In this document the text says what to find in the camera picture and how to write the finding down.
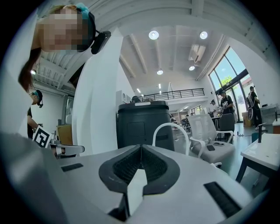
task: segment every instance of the table leg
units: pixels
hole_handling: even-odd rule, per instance
[[[243,178],[243,175],[244,175],[244,173],[246,171],[246,168],[247,168],[247,164],[246,164],[246,161],[243,158],[242,159],[242,163],[241,163],[241,167],[240,167],[239,172],[238,172],[238,175],[237,175],[237,177],[235,179],[238,183],[241,182],[241,180]]]

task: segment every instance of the mesh chair backrest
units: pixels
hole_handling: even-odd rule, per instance
[[[233,114],[224,114],[219,119],[220,131],[234,131],[235,130],[235,118]]]
[[[206,141],[214,140],[217,136],[215,125],[209,114],[200,114],[188,117],[194,139]]]

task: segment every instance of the railing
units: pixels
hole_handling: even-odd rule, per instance
[[[187,98],[187,97],[194,97],[194,96],[204,96],[203,88],[156,93],[156,94],[145,95],[143,97],[139,97],[139,99],[142,102],[150,102],[150,101],[158,101],[158,100],[171,100],[171,99],[178,99],[178,98]]]

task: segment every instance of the black shirt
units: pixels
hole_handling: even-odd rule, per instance
[[[255,93],[255,92],[252,92],[251,93],[251,99],[252,99],[252,101],[254,102],[254,107],[253,107],[253,109],[255,108],[255,109],[259,109],[259,104],[257,103],[257,101],[255,100],[255,97],[257,97],[257,94]]]
[[[31,116],[31,118],[32,118],[31,108],[29,108],[29,110],[27,111],[27,115]],[[28,135],[28,138],[31,138],[31,139],[33,138],[33,130],[29,124],[27,124],[27,135]]]
[[[220,102],[221,107],[226,107],[227,105],[230,105],[232,102],[232,99],[230,96],[226,95],[225,98],[222,98]],[[223,110],[223,114],[233,114],[233,108],[229,107]]]

